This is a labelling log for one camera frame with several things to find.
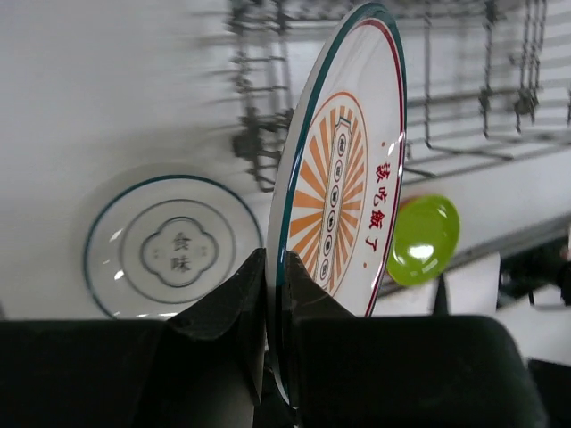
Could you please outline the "white patterned plate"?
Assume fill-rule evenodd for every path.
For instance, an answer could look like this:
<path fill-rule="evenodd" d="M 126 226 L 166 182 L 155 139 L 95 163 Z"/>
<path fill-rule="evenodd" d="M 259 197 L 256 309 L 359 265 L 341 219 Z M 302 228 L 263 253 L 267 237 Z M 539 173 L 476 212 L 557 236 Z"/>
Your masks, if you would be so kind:
<path fill-rule="evenodd" d="M 229 279 L 263 236 L 251 208 L 206 177 L 152 177 L 118 193 L 90 225 L 82 274 L 110 318 L 173 317 Z"/>

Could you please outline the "white plate colourful print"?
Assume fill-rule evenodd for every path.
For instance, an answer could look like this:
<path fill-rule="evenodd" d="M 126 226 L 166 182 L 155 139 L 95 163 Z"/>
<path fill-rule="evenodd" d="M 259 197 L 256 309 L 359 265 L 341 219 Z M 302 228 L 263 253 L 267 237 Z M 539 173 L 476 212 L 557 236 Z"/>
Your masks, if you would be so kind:
<path fill-rule="evenodd" d="M 406 102 L 394 17 L 380 3 L 355 6 L 302 90 L 270 205 L 268 343 L 283 399 L 290 399 L 281 321 L 286 256 L 297 254 L 313 282 L 353 315 L 371 315 L 400 200 Z"/>

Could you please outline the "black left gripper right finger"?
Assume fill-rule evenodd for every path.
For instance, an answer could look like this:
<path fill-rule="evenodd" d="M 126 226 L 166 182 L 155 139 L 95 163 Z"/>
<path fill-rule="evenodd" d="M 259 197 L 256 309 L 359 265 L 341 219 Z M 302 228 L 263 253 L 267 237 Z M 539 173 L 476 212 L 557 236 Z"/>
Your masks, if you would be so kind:
<path fill-rule="evenodd" d="M 486 316 L 356 317 L 289 254 L 290 400 L 301 427 L 545 427 L 509 331 Z"/>

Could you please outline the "lime green plastic plate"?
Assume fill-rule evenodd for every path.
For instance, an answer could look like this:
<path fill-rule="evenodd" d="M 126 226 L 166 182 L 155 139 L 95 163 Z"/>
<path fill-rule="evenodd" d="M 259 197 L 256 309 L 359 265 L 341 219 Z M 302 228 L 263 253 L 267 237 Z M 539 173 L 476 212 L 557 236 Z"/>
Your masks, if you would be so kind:
<path fill-rule="evenodd" d="M 434 280 L 456 251 L 459 233 L 459 213 L 450 199 L 440 194 L 410 197 L 399 207 L 388 275 L 407 287 Z"/>

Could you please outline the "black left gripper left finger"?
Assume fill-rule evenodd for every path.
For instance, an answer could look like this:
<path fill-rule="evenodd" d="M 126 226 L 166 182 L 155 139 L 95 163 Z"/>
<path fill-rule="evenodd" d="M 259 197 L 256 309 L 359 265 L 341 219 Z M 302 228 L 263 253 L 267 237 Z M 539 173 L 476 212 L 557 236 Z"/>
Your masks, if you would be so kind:
<path fill-rule="evenodd" d="M 4 427 L 250 427 L 265 253 L 166 320 L 4 321 Z"/>

